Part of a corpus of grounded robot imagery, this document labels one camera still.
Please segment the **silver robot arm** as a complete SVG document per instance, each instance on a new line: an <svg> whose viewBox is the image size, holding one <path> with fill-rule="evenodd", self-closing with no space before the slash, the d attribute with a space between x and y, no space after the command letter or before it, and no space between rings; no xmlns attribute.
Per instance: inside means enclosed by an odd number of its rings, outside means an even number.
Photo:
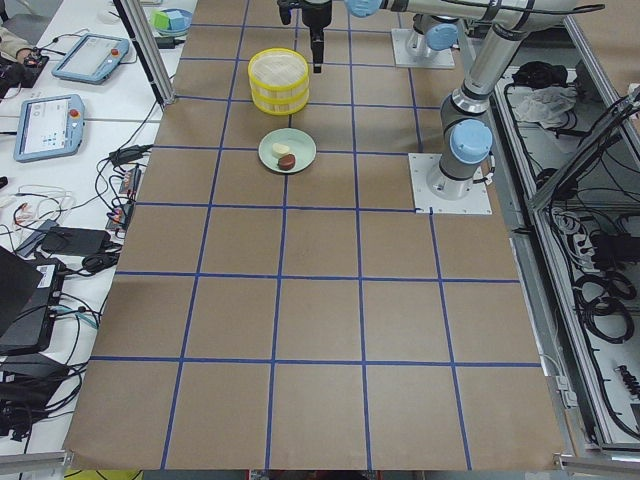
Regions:
<svg viewBox="0 0 640 480"><path fill-rule="evenodd" d="M413 57L429 58L457 43L458 19L448 16L415 14L407 50Z"/></svg>
<svg viewBox="0 0 640 480"><path fill-rule="evenodd" d="M427 174L429 190L446 200L468 194L478 167L489 156L493 135L482 121L489 97L526 37L573 12L575 1L347 1L349 14L365 18L379 10L487 21L491 28L461 86L442 103L444 151Z"/></svg>

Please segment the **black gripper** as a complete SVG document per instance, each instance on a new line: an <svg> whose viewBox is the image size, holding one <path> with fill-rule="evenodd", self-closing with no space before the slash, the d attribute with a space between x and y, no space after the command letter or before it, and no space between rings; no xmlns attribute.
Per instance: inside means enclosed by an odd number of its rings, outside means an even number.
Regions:
<svg viewBox="0 0 640 480"><path fill-rule="evenodd" d="M331 1L278 0L281 23L289 25L292 11L300 9L302 22L309 27L313 73L320 74L324 64L324 30L332 21Z"/></svg>

